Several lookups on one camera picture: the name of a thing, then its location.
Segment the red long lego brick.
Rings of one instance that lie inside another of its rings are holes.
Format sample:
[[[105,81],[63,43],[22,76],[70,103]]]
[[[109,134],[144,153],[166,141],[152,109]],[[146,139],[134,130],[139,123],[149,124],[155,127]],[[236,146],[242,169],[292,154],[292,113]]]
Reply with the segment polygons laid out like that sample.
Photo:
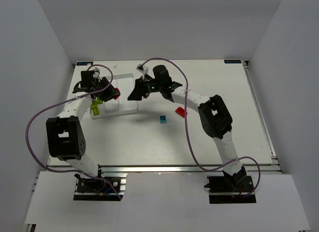
[[[118,88],[115,88],[115,90],[117,91],[117,94],[115,95],[114,99],[117,100],[121,94]]]

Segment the lime lego brick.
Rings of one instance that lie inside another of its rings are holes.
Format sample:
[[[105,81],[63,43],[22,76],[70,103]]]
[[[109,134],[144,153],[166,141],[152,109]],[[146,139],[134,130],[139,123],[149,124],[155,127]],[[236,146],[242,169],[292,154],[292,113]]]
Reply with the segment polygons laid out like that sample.
[[[103,101],[99,98],[95,98],[94,103],[99,105],[99,104],[103,104]]]
[[[91,108],[91,110],[98,110],[98,105],[92,104],[90,108]]]
[[[92,109],[92,113],[93,113],[93,115],[94,115],[94,116],[97,116],[97,115],[99,115],[99,114],[100,114],[100,112],[99,112],[99,109],[98,109],[98,108]]]

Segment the red sloped lego brick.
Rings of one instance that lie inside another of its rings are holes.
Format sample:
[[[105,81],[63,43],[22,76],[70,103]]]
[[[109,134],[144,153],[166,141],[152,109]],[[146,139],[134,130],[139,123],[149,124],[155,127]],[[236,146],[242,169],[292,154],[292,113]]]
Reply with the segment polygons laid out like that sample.
[[[187,115],[187,111],[183,107],[177,107],[175,113],[181,116],[182,118],[185,118]]]

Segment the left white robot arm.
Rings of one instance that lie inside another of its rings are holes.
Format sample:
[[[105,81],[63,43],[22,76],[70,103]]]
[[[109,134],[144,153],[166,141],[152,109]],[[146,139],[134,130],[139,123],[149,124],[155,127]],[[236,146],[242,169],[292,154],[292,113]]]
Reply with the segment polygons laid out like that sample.
[[[81,120],[92,105],[116,100],[121,93],[99,69],[81,71],[81,80],[73,88],[72,101],[63,111],[46,121],[49,154],[71,165],[75,170],[92,177],[100,177],[99,165],[86,154],[86,140]]]

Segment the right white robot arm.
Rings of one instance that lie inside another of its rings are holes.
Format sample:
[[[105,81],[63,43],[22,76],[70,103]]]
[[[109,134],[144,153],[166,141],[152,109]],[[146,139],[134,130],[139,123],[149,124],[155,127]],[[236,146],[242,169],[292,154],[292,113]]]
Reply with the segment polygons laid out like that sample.
[[[154,78],[148,75],[148,68],[139,64],[137,70],[143,75],[135,80],[135,86],[128,96],[129,101],[141,101],[151,93],[159,92],[173,103],[183,105],[197,112],[204,132],[214,141],[221,158],[225,182],[232,189],[240,186],[246,171],[238,159],[232,139],[232,117],[219,95],[207,97],[190,91],[181,83],[172,81],[167,68],[158,65],[153,68]]]

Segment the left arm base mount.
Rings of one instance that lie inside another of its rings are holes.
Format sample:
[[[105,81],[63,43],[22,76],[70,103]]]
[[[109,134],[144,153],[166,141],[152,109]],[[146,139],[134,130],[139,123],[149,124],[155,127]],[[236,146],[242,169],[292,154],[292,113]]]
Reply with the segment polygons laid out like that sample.
[[[93,179],[79,173],[75,174],[74,201],[119,202],[126,186],[125,174],[99,172],[103,180]]]

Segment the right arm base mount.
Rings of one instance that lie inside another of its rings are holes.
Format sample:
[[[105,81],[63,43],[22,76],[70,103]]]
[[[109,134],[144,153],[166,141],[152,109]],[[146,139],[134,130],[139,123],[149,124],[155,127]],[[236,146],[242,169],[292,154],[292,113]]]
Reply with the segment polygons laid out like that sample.
[[[246,176],[239,185],[232,184],[222,176],[207,177],[204,189],[209,194],[210,204],[255,204],[256,196],[252,192],[254,184],[251,176]]]

